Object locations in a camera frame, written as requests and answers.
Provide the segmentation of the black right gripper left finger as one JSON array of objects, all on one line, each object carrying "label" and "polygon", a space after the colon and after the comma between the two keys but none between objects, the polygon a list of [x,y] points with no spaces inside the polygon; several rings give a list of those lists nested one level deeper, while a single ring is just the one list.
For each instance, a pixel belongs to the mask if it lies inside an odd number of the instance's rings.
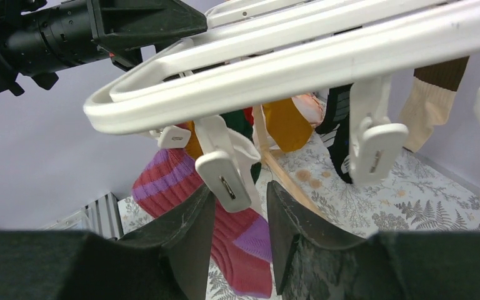
[{"label": "black right gripper left finger", "polygon": [[201,186],[117,241],[0,231],[0,299],[204,299],[214,215],[214,196]]}]

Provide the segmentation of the red fluffy sock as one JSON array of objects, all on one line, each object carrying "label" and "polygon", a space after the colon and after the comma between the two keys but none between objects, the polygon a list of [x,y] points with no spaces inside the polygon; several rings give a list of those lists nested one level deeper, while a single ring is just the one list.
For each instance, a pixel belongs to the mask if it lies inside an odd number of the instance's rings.
[{"label": "red fluffy sock", "polygon": [[246,118],[246,121],[250,124],[251,127],[254,125],[254,117],[253,117],[253,108],[252,107],[247,107],[243,109],[244,117]]}]

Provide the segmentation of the white plastic sock hanger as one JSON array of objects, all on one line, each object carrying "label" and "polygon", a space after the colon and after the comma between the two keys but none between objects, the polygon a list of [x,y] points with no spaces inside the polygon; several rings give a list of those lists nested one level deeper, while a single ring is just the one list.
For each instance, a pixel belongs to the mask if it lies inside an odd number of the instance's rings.
[{"label": "white plastic sock hanger", "polygon": [[480,1],[361,1],[240,33],[182,39],[86,99],[91,125],[133,134],[480,51]]}]

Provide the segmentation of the beige brown striped sock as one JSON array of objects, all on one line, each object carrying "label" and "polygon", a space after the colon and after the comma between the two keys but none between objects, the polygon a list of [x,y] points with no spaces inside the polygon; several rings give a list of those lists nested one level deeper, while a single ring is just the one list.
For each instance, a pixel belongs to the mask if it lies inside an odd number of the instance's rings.
[{"label": "beige brown striped sock", "polygon": [[440,62],[414,70],[412,88],[399,120],[409,130],[404,147],[418,152],[436,126],[447,123],[469,57]]}]

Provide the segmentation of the orange white floral cloth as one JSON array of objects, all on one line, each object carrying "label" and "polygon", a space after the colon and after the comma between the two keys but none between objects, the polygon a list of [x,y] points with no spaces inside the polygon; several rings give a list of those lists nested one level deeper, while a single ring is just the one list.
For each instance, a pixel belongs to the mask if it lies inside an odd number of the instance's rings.
[{"label": "orange white floral cloth", "polygon": [[313,128],[318,127],[324,121],[326,106],[313,93],[294,96],[292,101]]}]

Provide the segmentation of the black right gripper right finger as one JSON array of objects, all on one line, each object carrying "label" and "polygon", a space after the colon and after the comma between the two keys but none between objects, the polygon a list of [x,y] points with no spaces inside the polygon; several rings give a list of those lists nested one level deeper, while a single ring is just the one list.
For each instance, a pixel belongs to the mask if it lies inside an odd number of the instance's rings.
[{"label": "black right gripper right finger", "polygon": [[480,299],[480,231],[361,238],[267,185],[272,265],[283,299]]}]

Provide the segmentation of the white hanger clip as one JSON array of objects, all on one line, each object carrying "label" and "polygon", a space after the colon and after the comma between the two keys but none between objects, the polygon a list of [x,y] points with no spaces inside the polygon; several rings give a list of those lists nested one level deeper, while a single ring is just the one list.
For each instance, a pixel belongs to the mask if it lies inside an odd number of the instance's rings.
[{"label": "white hanger clip", "polygon": [[239,170],[232,131],[221,116],[194,121],[194,129],[203,155],[195,168],[206,186],[229,213],[250,208],[251,198]]},{"label": "white hanger clip", "polygon": [[149,133],[157,140],[157,145],[161,149],[185,148],[191,137],[190,130],[179,126],[166,126],[151,130]]},{"label": "white hanger clip", "polygon": [[349,173],[357,186],[385,180],[408,138],[408,127],[388,118],[391,85],[389,74],[357,81],[351,87]]}]

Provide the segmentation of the dark green sock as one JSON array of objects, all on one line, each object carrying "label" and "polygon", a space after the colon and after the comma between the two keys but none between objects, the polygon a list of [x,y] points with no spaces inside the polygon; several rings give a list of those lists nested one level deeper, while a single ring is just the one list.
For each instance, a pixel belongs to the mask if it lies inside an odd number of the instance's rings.
[{"label": "dark green sock", "polygon": [[[225,120],[228,128],[242,134],[245,138],[248,138],[253,142],[253,126],[250,125],[244,115],[243,110],[227,112],[221,114],[221,117]],[[261,173],[262,164],[257,162],[251,166],[251,176],[254,183],[259,179]]]}]

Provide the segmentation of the black blue sock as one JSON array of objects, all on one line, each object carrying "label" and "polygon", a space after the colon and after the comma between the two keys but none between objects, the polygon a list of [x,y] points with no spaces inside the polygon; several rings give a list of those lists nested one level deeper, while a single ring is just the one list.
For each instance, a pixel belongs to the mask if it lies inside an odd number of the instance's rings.
[{"label": "black blue sock", "polygon": [[327,147],[337,175],[347,184],[353,180],[349,173],[349,117],[352,84],[332,87],[327,93],[323,122],[315,131]]}]

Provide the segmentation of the orange purple sock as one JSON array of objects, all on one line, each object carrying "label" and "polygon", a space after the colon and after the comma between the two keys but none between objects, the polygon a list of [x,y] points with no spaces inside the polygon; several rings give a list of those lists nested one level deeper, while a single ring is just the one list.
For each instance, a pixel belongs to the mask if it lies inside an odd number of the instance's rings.
[{"label": "orange purple sock", "polygon": [[[159,150],[132,187],[133,199],[154,218],[184,202],[203,185],[194,167],[203,153],[194,124],[187,122],[181,127],[191,131],[186,147]],[[271,297],[269,226],[259,212],[249,208],[229,213],[217,202],[211,257],[236,294]]]}]

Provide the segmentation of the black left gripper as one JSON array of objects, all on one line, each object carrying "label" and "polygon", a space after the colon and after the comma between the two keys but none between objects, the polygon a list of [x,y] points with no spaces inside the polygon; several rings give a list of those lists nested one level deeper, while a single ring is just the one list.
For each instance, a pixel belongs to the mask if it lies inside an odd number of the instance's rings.
[{"label": "black left gripper", "polygon": [[206,16],[183,1],[46,4],[0,1],[0,93],[22,95],[20,74],[50,90],[58,71],[107,58],[128,71],[142,63],[141,48],[169,46],[208,29]]}]

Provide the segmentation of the wooden drying rack frame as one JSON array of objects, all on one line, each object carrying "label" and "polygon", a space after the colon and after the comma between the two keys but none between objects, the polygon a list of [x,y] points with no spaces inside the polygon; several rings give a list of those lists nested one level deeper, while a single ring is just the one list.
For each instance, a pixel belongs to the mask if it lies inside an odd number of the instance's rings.
[{"label": "wooden drying rack frame", "polygon": [[266,164],[269,169],[280,179],[284,188],[292,195],[295,200],[302,204],[305,208],[314,212],[323,219],[326,216],[318,206],[311,200],[311,198],[304,192],[304,190],[296,184],[290,174],[280,165],[278,160],[270,151],[268,142],[268,132],[263,115],[262,106],[254,106],[252,108],[252,115],[254,118],[254,127],[257,135],[257,141],[261,150],[262,162]]}]

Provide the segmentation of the brown mustard striped sock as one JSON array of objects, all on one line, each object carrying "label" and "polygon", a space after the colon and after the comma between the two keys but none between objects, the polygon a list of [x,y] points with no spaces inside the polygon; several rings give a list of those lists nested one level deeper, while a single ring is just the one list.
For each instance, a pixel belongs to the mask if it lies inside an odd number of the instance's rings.
[{"label": "brown mustard striped sock", "polygon": [[291,98],[263,104],[262,111],[267,132],[282,152],[297,151],[309,141],[313,129]]}]

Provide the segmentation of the floral patterned mat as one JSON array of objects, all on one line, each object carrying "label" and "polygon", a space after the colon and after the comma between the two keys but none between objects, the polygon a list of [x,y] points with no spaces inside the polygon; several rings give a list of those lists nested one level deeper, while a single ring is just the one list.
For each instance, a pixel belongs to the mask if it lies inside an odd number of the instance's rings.
[{"label": "floral patterned mat", "polygon": [[386,180],[365,187],[336,174],[316,134],[276,160],[329,222],[363,238],[376,231],[480,230],[478,196],[406,151]]}]

